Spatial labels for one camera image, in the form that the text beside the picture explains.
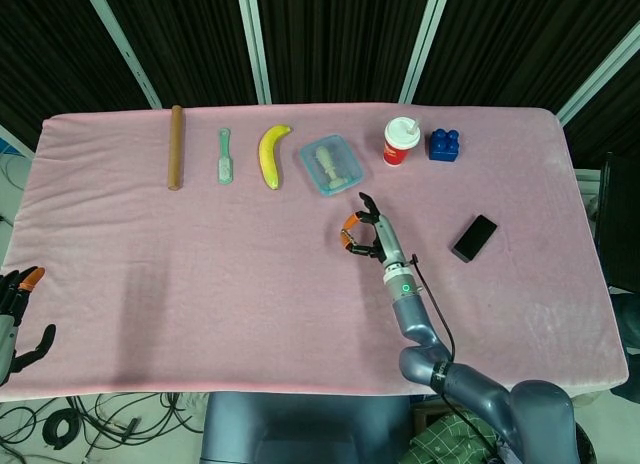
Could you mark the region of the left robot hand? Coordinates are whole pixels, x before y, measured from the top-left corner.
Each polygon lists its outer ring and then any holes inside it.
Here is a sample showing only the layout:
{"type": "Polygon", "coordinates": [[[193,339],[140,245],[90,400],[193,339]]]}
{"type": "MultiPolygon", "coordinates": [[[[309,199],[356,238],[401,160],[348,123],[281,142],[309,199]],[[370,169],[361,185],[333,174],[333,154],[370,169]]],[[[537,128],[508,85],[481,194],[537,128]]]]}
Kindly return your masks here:
{"type": "Polygon", "coordinates": [[[19,328],[29,304],[31,293],[45,275],[43,267],[30,267],[24,271],[13,270],[1,276],[1,385],[4,386],[12,374],[43,359],[51,349],[56,325],[44,329],[39,344],[31,351],[17,354],[16,342],[19,328]]]}

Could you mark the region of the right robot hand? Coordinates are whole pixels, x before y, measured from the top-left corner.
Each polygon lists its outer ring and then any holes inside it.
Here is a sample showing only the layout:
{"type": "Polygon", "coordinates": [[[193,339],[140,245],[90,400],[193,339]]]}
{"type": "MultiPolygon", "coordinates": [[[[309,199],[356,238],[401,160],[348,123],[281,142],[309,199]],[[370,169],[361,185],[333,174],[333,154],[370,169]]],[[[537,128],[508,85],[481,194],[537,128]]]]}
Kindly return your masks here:
{"type": "Polygon", "coordinates": [[[404,267],[407,260],[391,222],[371,196],[363,192],[358,195],[365,210],[355,211],[344,222],[340,231],[342,247],[351,254],[376,259],[385,271],[393,266],[404,267]],[[373,228],[375,238],[371,244],[361,244],[352,235],[351,230],[359,224],[373,228]]]}

